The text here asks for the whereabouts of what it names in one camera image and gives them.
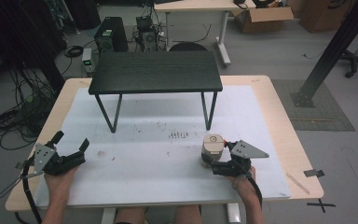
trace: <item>box flap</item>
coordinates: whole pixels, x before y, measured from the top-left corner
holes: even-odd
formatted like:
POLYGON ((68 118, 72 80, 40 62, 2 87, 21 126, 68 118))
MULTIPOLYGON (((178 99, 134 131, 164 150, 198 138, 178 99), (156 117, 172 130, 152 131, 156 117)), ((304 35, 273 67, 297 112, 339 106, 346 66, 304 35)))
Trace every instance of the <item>box flap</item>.
POLYGON ((289 21, 293 20, 293 12, 290 7, 270 7, 250 9, 252 22, 258 21, 289 21))

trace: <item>chair wheel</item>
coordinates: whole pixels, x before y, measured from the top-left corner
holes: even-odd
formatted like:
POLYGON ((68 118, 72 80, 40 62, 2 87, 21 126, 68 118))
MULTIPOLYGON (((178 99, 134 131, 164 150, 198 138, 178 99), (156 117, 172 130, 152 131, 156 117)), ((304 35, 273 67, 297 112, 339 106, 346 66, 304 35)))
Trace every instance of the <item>chair wheel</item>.
POLYGON ((345 74, 345 77, 350 78, 353 77, 354 73, 352 72, 347 72, 347 74, 345 74))

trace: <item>white power adapter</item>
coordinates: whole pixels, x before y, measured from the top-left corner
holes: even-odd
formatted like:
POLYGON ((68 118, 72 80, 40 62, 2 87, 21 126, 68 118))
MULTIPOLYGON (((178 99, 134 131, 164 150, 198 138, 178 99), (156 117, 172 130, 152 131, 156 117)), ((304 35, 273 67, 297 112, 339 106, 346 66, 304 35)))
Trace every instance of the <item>white power adapter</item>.
POLYGON ((97 64, 95 63, 94 57, 92 56, 92 49, 83 49, 82 62, 87 73, 92 73, 95 71, 95 66, 97 64))

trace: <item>open cardboard box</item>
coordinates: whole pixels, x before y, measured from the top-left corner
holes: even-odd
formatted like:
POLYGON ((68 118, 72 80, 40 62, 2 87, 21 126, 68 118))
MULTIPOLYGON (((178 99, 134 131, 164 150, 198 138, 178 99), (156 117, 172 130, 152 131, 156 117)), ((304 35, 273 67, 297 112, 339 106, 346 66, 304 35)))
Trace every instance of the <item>open cardboard box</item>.
POLYGON ((283 21, 293 20, 290 7, 270 7, 244 10, 234 21, 241 32, 246 34, 280 31, 283 21))

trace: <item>person's left hand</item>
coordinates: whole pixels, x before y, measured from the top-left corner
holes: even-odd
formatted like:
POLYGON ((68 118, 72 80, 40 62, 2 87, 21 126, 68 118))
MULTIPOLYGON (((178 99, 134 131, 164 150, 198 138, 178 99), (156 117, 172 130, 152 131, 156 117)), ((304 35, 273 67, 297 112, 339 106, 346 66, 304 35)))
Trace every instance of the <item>person's left hand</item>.
POLYGON ((48 194, 50 203, 54 201, 68 202, 69 190, 74 179, 78 166, 66 172, 63 175, 45 174, 46 184, 48 185, 48 194))

